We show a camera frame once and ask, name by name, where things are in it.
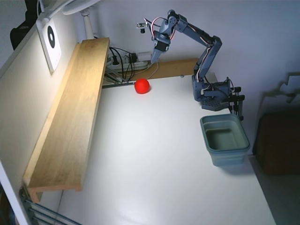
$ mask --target red ball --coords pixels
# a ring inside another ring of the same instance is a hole
[[[146,79],[143,79],[143,78],[138,79],[135,82],[135,91],[138,94],[145,94],[145,93],[147,93],[148,91],[150,91],[150,84],[149,84],[149,82]]]

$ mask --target metal bracket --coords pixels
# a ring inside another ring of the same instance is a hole
[[[33,203],[24,188],[20,189],[19,197],[32,225],[53,225],[52,222],[58,225],[82,225],[40,204]]]
[[[115,87],[123,87],[123,86],[129,86],[134,85],[135,82],[124,82],[124,83],[116,83],[116,84],[109,84],[109,85],[103,85],[102,88],[115,88]]]

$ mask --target black circle target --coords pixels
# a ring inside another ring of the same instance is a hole
[[[48,26],[48,40],[52,48],[55,47],[55,37],[52,27]]]

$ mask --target wooden furniture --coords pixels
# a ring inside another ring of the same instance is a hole
[[[265,174],[300,174],[299,127],[299,109],[260,119],[253,153]]]
[[[109,39],[78,44],[23,176],[33,202],[44,191],[82,190]]]
[[[198,59],[188,59],[160,62],[157,72],[151,77],[151,79],[194,74],[194,66],[197,61]],[[152,67],[147,69],[145,72],[135,75],[132,80],[136,81],[140,78],[148,78],[155,72],[156,69],[157,65],[153,64]]]

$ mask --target wooden beam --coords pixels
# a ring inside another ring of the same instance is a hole
[[[101,38],[74,50],[23,177],[33,202],[44,191],[82,190],[108,47]]]
[[[198,59],[188,59],[160,62],[158,64],[157,72],[151,77],[151,79],[194,74],[194,66],[197,61]],[[132,80],[136,81],[139,78],[148,79],[156,69],[157,65],[153,64],[151,68],[147,69],[145,72],[135,75]]]

